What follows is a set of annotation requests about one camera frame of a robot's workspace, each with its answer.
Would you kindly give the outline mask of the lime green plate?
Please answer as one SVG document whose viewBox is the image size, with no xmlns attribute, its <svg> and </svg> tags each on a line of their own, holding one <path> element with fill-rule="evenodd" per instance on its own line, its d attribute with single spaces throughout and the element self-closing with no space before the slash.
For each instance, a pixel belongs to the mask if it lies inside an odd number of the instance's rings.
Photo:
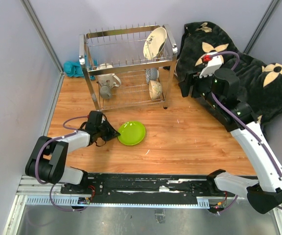
<svg viewBox="0 0 282 235">
<path fill-rule="evenodd" d="M 145 126 L 139 121 L 127 121 L 118 129 L 118 140 L 127 146 L 139 144 L 146 135 Z"/>
</svg>

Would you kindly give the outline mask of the cream bowl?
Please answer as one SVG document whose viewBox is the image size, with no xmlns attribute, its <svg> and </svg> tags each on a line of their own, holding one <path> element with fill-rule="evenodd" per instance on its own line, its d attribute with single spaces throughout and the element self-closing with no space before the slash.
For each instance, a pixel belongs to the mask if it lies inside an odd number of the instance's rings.
<svg viewBox="0 0 282 235">
<path fill-rule="evenodd" d="M 160 82 L 150 80 L 149 81 L 149 94 L 151 100 L 159 99 L 162 95 L 162 85 Z"/>
</svg>

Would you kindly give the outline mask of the blue patterned bowl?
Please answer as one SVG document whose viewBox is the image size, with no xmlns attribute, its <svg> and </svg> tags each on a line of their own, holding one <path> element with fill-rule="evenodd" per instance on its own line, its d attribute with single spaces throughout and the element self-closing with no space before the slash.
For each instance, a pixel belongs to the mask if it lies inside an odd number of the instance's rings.
<svg viewBox="0 0 282 235">
<path fill-rule="evenodd" d="M 146 83 L 149 84 L 151 80 L 156 81 L 159 78 L 159 71 L 156 68 L 145 69 Z"/>
</svg>

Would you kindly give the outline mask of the small grey cup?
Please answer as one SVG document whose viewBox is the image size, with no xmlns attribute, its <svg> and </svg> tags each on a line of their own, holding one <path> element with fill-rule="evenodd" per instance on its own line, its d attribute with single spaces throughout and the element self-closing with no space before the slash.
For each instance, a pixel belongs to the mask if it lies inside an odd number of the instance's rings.
<svg viewBox="0 0 282 235">
<path fill-rule="evenodd" d="M 112 94 L 111 94 L 111 89 L 109 86 L 104 85 L 100 88 L 100 97 L 103 99 L 111 99 Z"/>
</svg>

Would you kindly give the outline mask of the green-lined floral mug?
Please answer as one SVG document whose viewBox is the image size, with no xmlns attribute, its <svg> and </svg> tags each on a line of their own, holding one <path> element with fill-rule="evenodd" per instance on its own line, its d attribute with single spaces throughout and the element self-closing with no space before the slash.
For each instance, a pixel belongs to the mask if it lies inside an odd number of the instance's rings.
<svg viewBox="0 0 282 235">
<path fill-rule="evenodd" d="M 113 68 L 113 66 L 111 64 L 100 64 L 98 66 L 98 69 L 110 69 Z M 114 73 L 108 73 L 108 74 L 101 74 L 98 75 L 98 82 L 101 86 L 105 86 L 107 85 L 109 88 L 115 88 L 115 87 L 120 87 L 122 82 L 120 80 L 120 78 L 114 74 Z"/>
</svg>

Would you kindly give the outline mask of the white plate with black flowers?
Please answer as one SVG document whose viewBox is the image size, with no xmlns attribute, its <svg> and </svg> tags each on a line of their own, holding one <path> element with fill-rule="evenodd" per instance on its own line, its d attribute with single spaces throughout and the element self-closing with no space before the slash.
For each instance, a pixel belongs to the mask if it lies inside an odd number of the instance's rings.
<svg viewBox="0 0 282 235">
<path fill-rule="evenodd" d="M 143 46 L 143 55 L 146 60 L 154 59 L 162 51 L 167 39 L 166 29 L 158 27 L 147 37 Z"/>
</svg>

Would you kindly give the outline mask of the steel wire dish rack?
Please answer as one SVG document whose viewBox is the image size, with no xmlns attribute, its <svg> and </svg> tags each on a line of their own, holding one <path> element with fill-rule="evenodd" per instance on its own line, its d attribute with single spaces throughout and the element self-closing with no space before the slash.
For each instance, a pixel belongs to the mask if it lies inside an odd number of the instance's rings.
<svg viewBox="0 0 282 235">
<path fill-rule="evenodd" d="M 143 55 L 145 40 L 158 27 L 166 29 L 165 45 L 157 57 L 146 60 Z M 154 104 L 167 109 L 176 57 L 177 44 L 168 24 L 108 29 L 79 36 L 79 62 L 94 108 L 98 111 Z M 113 68 L 99 70 L 98 66 L 104 63 L 111 64 Z M 151 68 L 158 69 L 156 81 L 162 85 L 162 95 L 156 100 L 150 98 L 145 77 L 145 69 Z M 103 99 L 97 76 L 108 73 L 116 74 L 122 84 L 111 89 L 111 99 Z"/>
</svg>

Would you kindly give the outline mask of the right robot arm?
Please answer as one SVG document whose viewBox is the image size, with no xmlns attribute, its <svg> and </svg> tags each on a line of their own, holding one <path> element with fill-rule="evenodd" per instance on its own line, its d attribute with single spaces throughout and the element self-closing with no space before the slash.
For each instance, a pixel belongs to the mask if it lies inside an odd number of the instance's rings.
<svg viewBox="0 0 282 235">
<path fill-rule="evenodd" d="M 216 70 L 209 77 L 188 71 L 179 83 L 183 97 L 203 98 L 214 116 L 242 147 L 257 179 L 248 179 L 219 169 L 206 179 L 206 191 L 216 196 L 230 192 L 248 200 L 265 214 L 282 204 L 282 165 L 268 145 L 251 106 L 239 96 L 240 79 L 231 69 Z"/>
</svg>

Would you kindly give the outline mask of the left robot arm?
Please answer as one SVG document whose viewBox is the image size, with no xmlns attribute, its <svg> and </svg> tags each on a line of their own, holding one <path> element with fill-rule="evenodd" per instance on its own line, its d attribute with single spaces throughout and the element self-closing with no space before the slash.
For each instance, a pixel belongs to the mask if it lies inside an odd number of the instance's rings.
<svg viewBox="0 0 282 235">
<path fill-rule="evenodd" d="M 72 132 L 54 138 L 38 138 L 25 166 L 25 174 L 34 177 L 40 184 L 72 184 L 72 188 L 82 194 L 89 188 L 87 172 L 67 167 L 67 155 L 77 149 L 96 145 L 99 138 L 107 143 L 120 133 L 100 111 L 70 118 L 63 123 L 63 127 Z"/>
</svg>

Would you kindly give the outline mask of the teal cloth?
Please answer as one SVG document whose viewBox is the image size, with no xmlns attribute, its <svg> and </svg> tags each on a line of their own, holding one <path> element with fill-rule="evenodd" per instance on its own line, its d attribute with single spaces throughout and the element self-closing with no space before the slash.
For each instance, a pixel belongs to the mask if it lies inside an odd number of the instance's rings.
<svg viewBox="0 0 282 235">
<path fill-rule="evenodd" d="M 85 77 L 79 61 L 66 61 L 64 62 L 63 69 L 68 77 Z"/>
</svg>

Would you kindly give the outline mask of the black flower blanket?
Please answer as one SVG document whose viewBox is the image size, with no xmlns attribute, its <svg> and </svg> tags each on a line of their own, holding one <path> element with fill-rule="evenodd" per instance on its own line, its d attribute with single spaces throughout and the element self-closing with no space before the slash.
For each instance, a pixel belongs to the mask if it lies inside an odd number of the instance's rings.
<svg viewBox="0 0 282 235">
<path fill-rule="evenodd" d="M 201 57 L 206 53 L 233 51 L 240 61 L 235 73 L 240 79 L 238 96 L 246 101 L 256 114 L 262 129 L 282 115 L 282 65 L 266 64 L 242 53 L 228 34 L 213 22 L 193 22 L 184 25 L 181 46 L 174 74 L 178 83 L 187 72 L 198 73 L 205 65 Z"/>
</svg>

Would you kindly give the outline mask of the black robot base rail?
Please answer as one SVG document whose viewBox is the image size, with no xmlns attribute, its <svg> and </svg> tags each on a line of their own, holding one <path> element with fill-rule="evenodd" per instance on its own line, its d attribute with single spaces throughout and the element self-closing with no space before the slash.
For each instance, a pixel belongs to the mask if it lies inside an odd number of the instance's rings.
<svg viewBox="0 0 282 235">
<path fill-rule="evenodd" d="M 84 185 L 63 184 L 62 194 L 89 195 L 94 203 L 191 205 L 198 197 L 225 197 L 212 192 L 205 175 L 88 173 Z"/>
</svg>

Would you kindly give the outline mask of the aluminium corner post right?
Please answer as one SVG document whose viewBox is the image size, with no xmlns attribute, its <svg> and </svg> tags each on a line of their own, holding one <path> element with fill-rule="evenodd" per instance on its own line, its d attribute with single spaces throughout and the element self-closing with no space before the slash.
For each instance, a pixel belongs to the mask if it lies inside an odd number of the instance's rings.
<svg viewBox="0 0 282 235">
<path fill-rule="evenodd" d="M 268 22 L 272 18 L 273 14 L 277 10 L 278 6 L 282 0 L 271 0 L 270 4 L 268 5 L 265 13 L 263 14 L 260 22 L 258 23 L 256 29 L 254 30 L 254 33 L 252 34 L 249 42 L 247 43 L 244 53 L 249 54 L 253 47 L 255 46 L 256 42 L 258 41 L 259 37 L 261 36 L 262 32 L 264 31 L 265 27 L 267 26 Z"/>
</svg>

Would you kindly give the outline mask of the aluminium corner post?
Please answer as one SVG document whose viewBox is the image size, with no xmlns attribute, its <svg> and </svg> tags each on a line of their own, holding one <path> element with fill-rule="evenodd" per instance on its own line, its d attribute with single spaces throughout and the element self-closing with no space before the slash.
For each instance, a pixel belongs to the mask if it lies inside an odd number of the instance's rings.
<svg viewBox="0 0 282 235">
<path fill-rule="evenodd" d="M 249 42 L 247 43 L 244 53 L 249 54 L 253 47 L 255 46 L 256 42 L 258 41 L 259 37 L 261 36 L 262 32 L 264 31 L 265 27 L 267 26 L 268 22 L 272 18 L 273 14 L 277 10 L 278 6 L 282 0 L 271 0 L 270 4 L 268 5 L 265 13 L 263 14 L 260 22 L 258 23 L 256 29 L 254 30 L 254 33 L 252 34 Z"/>
<path fill-rule="evenodd" d="M 47 52 L 49 53 L 49 56 L 51 57 L 55 67 L 58 69 L 58 71 L 60 72 L 60 74 L 64 73 L 63 71 L 63 67 L 61 65 L 61 63 L 59 62 L 59 59 L 54 51 L 54 48 L 52 46 L 52 44 L 50 43 L 48 36 L 31 4 L 31 2 L 29 0 L 20 0 L 20 2 L 22 3 L 24 9 L 26 10 L 35 30 L 37 31 L 41 41 L 43 42 L 43 45 L 45 46 Z"/>
</svg>

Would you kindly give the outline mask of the aluminium corner post left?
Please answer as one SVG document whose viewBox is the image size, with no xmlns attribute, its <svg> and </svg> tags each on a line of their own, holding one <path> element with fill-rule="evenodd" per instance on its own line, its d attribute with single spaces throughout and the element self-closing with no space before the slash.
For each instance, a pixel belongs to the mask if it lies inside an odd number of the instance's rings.
<svg viewBox="0 0 282 235">
<path fill-rule="evenodd" d="M 54 48 L 52 46 L 52 44 L 50 43 L 48 36 L 31 4 L 31 2 L 29 0 L 20 0 L 20 2 L 22 3 L 24 9 L 26 10 L 35 30 L 37 31 L 41 41 L 43 42 L 43 45 L 45 46 L 47 52 L 49 53 L 49 56 L 51 57 L 55 67 L 58 69 L 58 71 L 60 72 L 60 74 L 64 73 L 63 71 L 63 67 L 61 65 L 61 63 L 59 62 L 59 59 L 54 51 Z"/>
</svg>

